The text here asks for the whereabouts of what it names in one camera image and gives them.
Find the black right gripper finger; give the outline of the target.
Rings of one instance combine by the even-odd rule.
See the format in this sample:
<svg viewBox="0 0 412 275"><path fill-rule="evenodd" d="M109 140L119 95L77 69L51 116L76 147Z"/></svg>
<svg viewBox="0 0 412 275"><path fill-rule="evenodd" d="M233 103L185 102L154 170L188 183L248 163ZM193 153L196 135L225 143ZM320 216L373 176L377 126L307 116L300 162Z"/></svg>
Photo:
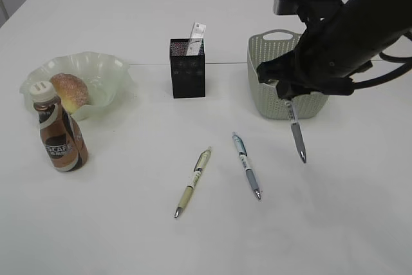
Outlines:
<svg viewBox="0 0 412 275"><path fill-rule="evenodd" d="M300 95L309 95L311 93L310 88L292 84L287 81L278 81L276 84L276 91L278 98L283 100L292 100Z"/></svg>
<svg viewBox="0 0 412 275"><path fill-rule="evenodd" d="M262 62L256 73L259 83L270 84L279 79L279 64L276 62Z"/></svg>

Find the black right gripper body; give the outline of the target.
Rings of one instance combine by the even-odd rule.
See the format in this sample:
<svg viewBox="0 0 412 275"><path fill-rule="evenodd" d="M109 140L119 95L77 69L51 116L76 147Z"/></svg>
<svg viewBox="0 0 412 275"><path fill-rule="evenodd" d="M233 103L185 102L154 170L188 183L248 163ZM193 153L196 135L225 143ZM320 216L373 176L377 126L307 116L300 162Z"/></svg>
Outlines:
<svg viewBox="0 0 412 275"><path fill-rule="evenodd" d="M266 62L279 64L278 81L287 81L325 95L351 95L373 86L351 76L372 67L373 25L337 21L309 27L290 52Z"/></svg>

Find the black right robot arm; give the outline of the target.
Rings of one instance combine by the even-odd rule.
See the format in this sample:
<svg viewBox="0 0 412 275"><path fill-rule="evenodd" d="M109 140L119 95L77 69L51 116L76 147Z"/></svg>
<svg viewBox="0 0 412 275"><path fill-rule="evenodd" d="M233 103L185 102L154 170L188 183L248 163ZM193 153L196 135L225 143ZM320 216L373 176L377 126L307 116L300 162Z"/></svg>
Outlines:
<svg viewBox="0 0 412 275"><path fill-rule="evenodd" d="M390 57L397 69L366 81L352 79L400 37L411 37L411 0L276 0L274 12L297 15L306 25L292 51L257 67L258 81L274 82L281 99L315 91L348 96L411 69L409 57Z"/></svg>

